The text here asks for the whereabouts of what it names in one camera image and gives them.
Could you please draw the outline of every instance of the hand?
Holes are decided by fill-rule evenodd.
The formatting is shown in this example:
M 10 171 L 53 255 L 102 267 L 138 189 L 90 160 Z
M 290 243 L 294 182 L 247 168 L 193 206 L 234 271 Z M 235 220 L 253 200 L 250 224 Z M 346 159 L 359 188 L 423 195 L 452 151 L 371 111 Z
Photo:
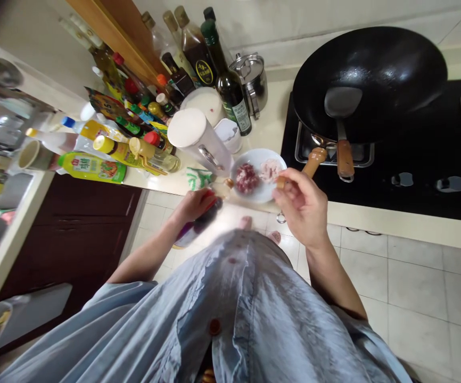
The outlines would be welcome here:
M 206 194 L 207 191 L 207 188 L 203 188 L 195 192 L 189 191 L 186 193 L 186 196 L 170 216 L 170 220 L 184 225 L 200 217 L 208 206 L 216 200 L 215 196 L 204 198 L 204 194 Z
M 289 229 L 305 247 L 318 249 L 330 242 L 326 230 L 328 198 L 305 173 L 293 168 L 281 171 L 289 180 L 274 189 L 273 198 L 282 209 Z

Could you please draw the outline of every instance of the white countertop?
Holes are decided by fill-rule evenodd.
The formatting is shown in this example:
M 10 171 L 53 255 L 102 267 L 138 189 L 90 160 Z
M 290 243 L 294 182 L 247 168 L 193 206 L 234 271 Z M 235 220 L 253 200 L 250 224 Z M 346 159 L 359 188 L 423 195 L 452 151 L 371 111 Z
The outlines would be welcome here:
M 448 65 L 449 79 L 461 79 L 461 47 L 443 51 L 443 53 Z M 280 153 L 289 94 L 298 68 L 298 66 L 290 66 L 267 70 L 267 105 L 261 111 L 261 118 L 252 122 L 252 132 L 243 137 L 243 147 L 235 157 L 258 147 Z M 155 177 L 141 170 L 128 169 L 124 184 L 185 195 L 189 190 L 186 167 L 202 168 L 202 166 L 181 151 L 178 151 L 178 157 L 182 162 L 182 168 L 178 172 Z M 18 207 L 14 221 L 0 243 L 0 289 L 21 249 L 52 179 L 53 173 L 36 172 Z M 279 211 L 273 202 L 262 205 L 247 204 L 235 195 L 229 202 L 267 212 Z M 329 202 L 328 222 L 461 248 L 461 221 L 458 220 Z

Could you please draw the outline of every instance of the stainless steel container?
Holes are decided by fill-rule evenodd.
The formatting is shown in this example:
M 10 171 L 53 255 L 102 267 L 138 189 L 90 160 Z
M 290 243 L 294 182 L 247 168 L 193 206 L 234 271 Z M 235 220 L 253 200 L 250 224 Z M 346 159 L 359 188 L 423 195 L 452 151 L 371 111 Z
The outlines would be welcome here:
M 260 117 L 260 111 L 264 109 L 268 101 L 268 82 L 264 70 L 264 59 L 257 53 L 243 57 L 238 53 L 236 61 L 230 65 L 230 68 L 240 75 L 249 114 L 257 120 Z

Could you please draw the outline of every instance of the wok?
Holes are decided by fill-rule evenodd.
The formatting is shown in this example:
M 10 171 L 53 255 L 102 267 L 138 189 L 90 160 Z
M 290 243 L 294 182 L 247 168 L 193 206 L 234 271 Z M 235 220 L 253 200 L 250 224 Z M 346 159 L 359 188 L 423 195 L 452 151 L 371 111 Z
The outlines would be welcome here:
M 347 139 L 374 143 L 398 133 L 388 122 L 427 106 L 446 81 L 441 52 L 422 35 L 396 27 L 362 28 L 330 40 L 305 61 L 294 81 L 294 109 L 313 134 L 337 142 L 335 120 L 325 112 L 326 92 L 359 88 L 360 104 L 345 120 Z

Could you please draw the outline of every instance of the raw meat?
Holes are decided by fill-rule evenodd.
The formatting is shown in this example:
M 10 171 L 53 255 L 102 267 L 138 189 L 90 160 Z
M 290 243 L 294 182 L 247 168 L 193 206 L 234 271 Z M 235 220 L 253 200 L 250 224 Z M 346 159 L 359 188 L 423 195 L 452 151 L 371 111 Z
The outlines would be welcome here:
M 236 171 L 236 186 L 243 194 L 250 194 L 259 184 L 259 177 L 253 170 L 253 166 L 245 163 L 237 168 Z
M 260 178 L 265 183 L 270 184 L 278 177 L 278 174 L 282 171 L 280 163 L 275 159 L 269 159 L 261 164 Z

